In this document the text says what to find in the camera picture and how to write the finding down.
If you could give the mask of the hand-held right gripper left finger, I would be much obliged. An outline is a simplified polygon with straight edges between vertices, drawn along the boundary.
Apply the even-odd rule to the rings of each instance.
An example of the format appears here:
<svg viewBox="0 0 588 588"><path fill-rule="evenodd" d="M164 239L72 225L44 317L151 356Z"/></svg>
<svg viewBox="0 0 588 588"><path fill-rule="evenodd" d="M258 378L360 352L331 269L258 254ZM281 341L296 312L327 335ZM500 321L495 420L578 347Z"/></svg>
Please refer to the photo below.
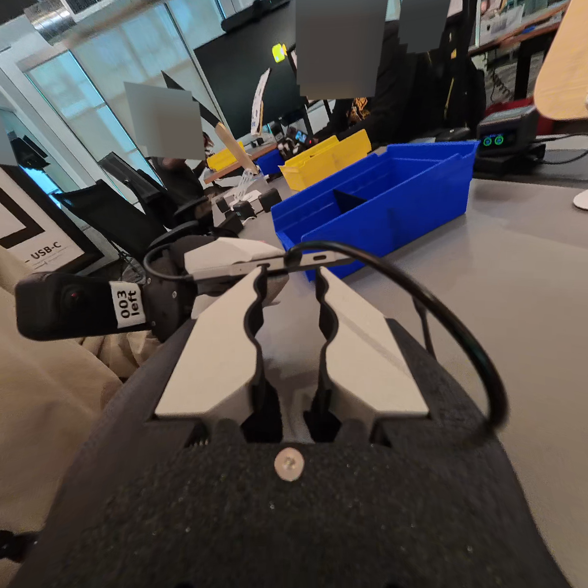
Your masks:
<svg viewBox="0 0 588 588"><path fill-rule="evenodd" d="M241 425L253 414L253 389L262 382L255 334L263 324L265 286L266 269L254 268L198 315L156 417L195 417L214 426L223 419Z"/></svg>

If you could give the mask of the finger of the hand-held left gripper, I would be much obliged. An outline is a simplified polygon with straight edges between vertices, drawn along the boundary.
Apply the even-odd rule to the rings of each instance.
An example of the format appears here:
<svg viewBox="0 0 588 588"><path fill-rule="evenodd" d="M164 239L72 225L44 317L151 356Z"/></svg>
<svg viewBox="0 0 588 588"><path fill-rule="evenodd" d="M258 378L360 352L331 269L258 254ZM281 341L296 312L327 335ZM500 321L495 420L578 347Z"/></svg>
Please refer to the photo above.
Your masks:
<svg viewBox="0 0 588 588"><path fill-rule="evenodd" d="M266 297L262 303L263 308L279 304L279 301L276 301L276 299L288 281L289 275L269 276L267 278ZM190 318L197 319L198 316L213 304L223 293L224 291L220 293L213 293L210 291L196 296Z"/></svg>
<svg viewBox="0 0 588 588"><path fill-rule="evenodd" d="M192 277L221 277L228 275L220 273L221 268L283 258L284 253L281 248L265 241L220 237L187 251L183 261L187 274Z"/></svg>

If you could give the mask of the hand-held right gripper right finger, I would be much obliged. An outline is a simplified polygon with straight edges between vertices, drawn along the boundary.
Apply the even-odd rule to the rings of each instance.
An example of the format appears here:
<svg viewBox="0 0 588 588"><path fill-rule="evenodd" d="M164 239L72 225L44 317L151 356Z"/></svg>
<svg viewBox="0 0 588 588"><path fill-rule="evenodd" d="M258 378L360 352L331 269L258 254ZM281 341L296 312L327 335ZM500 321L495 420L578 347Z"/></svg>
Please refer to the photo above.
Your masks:
<svg viewBox="0 0 588 588"><path fill-rule="evenodd" d="M327 268L316 271L320 351L316 415L357 420L421 419L430 409L389 320Z"/></svg>

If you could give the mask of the grey USB hub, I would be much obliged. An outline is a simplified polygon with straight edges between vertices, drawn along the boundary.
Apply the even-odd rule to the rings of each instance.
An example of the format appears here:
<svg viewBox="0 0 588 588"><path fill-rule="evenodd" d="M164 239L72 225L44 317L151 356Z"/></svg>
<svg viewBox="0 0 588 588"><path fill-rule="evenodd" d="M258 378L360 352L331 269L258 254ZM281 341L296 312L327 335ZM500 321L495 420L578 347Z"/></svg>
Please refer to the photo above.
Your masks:
<svg viewBox="0 0 588 588"><path fill-rule="evenodd" d="M285 261L285 256L263 258L254 261L238 262L226 266L190 270L188 275L195 282L222 282L245 277L254 270L261 268L268 276L282 276L289 273L315 270L319 267L348 265L354 260L338 252L311 252L298 254L293 260Z"/></svg>

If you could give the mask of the blue storage bin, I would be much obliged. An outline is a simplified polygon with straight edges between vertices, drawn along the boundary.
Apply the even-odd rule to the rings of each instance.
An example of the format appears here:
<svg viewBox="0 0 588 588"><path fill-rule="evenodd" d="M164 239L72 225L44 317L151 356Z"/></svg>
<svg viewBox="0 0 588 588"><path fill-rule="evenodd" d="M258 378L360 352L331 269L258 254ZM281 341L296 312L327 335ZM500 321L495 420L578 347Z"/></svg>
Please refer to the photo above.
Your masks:
<svg viewBox="0 0 588 588"><path fill-rule="evenodd" d="M325 240L384 257L466 212L477 141L389 145L271 209L288 250ZM333 190L367 200L340 216Z"/></svg>
<svg viewBox="0 0 588 588"><path fill-rule="evenodd" d="M263 176L280 176L282 174L281 166L285 163L281 152L276 148L261 155L255 160Z"/></svg>

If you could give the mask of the yellow storage bin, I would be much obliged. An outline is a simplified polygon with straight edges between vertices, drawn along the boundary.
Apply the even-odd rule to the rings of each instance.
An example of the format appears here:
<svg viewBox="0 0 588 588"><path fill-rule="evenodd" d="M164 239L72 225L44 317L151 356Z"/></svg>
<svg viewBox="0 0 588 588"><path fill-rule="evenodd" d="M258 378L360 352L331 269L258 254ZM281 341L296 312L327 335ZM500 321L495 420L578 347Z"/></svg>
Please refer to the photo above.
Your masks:
<svg viewBox="0 0 588 588"><path fill-rule="evenodd" d="M230 150L228 150L228 148L224 148L221 151L210 155L206 160L206 164L208 169L214 173L221 172L226 168L233 167L238 169L242 167L237 158Z"/></svg>
<svg viewBox="0 0 588 588"><path fill-rule="evenodd" d="M291 190L300 192L365 158L371 142L365 129L340 141L331 136L279 166Z"/></svg>

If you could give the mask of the black office chair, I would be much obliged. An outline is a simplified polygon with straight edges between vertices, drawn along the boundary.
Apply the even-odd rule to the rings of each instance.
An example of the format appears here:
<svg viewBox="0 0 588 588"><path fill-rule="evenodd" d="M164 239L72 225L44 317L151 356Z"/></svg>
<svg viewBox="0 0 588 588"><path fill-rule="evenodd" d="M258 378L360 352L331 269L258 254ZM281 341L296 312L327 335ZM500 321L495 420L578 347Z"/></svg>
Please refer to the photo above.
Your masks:
<svg viewBox="0 0 588 588"><path fill-rule="evenodd" d="M168 232L163 224L138 210L103 180L57 194L56 199L139 264L152 243Z"/></svg>
<svg viewBox="0 0 588 588"><path fill-rule="evenodd" d="M114 152L98 161L103 171L127 186L136 195L148 217L173 229L181 224L197 221L203 230L214 226L212 204L206 195L183 197L160 185L143 170L136 170Z"/></svg>

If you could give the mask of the black framed marker sign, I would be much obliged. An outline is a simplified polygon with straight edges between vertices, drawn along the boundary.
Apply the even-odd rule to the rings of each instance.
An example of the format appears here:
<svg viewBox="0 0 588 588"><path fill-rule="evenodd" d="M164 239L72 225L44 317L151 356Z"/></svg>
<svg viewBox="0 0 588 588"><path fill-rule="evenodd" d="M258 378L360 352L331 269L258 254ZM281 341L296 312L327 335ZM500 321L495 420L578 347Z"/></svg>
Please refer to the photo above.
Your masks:
<svg viewBox="0 0 588 588"><path fill-rule="evenodd" d="M1 246L31 271L77 273L103 252L17 166L1 166Z"/></svg>

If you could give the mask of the black bin divider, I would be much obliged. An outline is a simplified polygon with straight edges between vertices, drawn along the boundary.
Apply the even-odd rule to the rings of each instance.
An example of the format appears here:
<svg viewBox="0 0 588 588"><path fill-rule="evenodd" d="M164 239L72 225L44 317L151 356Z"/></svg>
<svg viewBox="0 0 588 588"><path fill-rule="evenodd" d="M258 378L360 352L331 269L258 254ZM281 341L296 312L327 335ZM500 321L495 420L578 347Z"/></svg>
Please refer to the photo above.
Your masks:
<svg viewBox="0 0 588 588"><path fill-rule="evenodd" d="M334 189L333 191L334 201L339 209L339 215L342 216L348 213L351 210L356 209L359 206L362 206L364 203L367 202L366 199L348 194L343 192L339 189Z"/></svg>

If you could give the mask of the black monitor screen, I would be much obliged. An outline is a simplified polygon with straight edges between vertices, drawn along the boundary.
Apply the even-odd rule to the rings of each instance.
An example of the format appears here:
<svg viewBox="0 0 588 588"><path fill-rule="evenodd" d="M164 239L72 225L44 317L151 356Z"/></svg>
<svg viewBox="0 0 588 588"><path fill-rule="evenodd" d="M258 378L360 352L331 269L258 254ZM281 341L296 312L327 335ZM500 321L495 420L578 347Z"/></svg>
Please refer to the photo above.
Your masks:
<svg viewBox="0 0 588 588"><path fill-rule="evenodd" d="M263 123L302 121L311 131L308 100L296 80L295 3L284 4L258 21L226 32L194 49L213 97L233 136L251 131L252 107L262 75L270 70L262 96Z"/></svg>

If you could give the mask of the person's beige clothing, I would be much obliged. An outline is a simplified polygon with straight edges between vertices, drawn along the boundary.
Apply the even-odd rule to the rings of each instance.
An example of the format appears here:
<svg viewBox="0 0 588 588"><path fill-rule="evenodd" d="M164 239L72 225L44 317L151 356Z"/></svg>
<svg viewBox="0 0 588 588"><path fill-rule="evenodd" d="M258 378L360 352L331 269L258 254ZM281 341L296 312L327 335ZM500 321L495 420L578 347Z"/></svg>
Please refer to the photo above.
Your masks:
<svg viewBox="0 0 588 588"><path fill-rule="evenodd" d="M123 380L159 347L150 332L36 342L17 329L25 263L1 248L1 530L42 528L65 471Z"/></svg>

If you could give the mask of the black power adapter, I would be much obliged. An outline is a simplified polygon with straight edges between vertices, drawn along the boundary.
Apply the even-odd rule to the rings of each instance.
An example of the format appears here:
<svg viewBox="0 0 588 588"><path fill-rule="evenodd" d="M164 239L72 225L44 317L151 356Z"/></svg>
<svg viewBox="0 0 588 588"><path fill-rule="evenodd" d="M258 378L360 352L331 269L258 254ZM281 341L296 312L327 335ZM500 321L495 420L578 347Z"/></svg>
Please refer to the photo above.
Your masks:
<svg viewBox="0 0 588 588"><path fill-rule="evenodd" d="M518 153L477 153L473 171L475 174L504 176L526 175L544 163L546 143L533 143Z"/></svg>

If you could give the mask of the black power station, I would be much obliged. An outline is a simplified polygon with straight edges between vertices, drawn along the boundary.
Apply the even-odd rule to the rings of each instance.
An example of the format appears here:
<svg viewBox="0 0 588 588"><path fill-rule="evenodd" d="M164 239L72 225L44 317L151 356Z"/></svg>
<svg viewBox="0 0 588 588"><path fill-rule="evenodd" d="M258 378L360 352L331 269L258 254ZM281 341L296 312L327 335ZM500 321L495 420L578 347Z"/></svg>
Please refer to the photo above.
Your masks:
<svg viewBox="0 0 588 588"><path fill-rule="evenodd" d="M534 105L489 114L476 128L477 159L522 155L534 145L540 114Z"/></svg>

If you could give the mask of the wooden book stand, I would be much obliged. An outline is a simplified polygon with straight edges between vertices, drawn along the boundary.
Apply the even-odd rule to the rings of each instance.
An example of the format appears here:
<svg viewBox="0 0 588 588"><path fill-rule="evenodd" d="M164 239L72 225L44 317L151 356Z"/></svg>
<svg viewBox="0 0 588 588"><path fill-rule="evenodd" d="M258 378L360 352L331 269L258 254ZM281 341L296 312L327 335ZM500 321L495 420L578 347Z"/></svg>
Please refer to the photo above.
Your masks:
<svg viewBox="0 0 588 588"><path fill-rule="evenodd" d="M570 1L534 87L540 115L587 121L587 1Z"/></svg>

